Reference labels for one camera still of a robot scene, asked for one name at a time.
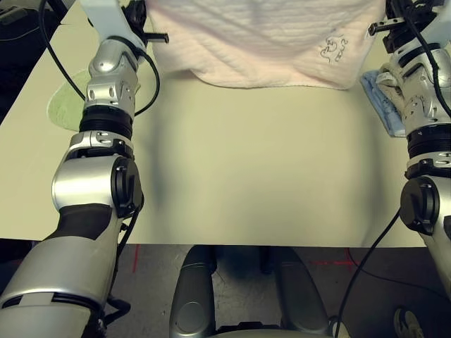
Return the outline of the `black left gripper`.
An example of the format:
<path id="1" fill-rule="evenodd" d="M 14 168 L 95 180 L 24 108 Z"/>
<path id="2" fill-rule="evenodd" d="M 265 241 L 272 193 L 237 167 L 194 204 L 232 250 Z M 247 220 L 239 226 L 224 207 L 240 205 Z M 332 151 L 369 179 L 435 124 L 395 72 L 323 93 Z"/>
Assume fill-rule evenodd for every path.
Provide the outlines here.
<path id="1" fill-rule="evenodd" d="M 144 24 L 147 20 L 147 8 L 145 0 L 129 1 L 126 6 L 121 6 L 131 30 L 147 44 L 148 42 L 169 43 L 169 36 L 163 32 L 145 32 Z"/>

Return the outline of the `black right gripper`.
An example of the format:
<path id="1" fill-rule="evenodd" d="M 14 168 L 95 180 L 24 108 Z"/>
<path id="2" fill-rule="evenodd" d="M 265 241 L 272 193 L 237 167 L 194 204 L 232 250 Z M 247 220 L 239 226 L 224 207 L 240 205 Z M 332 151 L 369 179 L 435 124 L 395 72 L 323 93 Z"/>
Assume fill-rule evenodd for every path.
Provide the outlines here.
<path id="1" fill-rule="evenodd" d="M 383 38 L 383 43 L 385 50 L 393 53 L 415 38 L 407 20 L 410 20 L 421 32 L 437 16 L 435 7 L 440 7 L 440 1 L 387 0 L 385 2 L 386 19 L 371 23 L 368 34 L 374 36 L 379 32 L 388 31 L 388 35 Z"/>

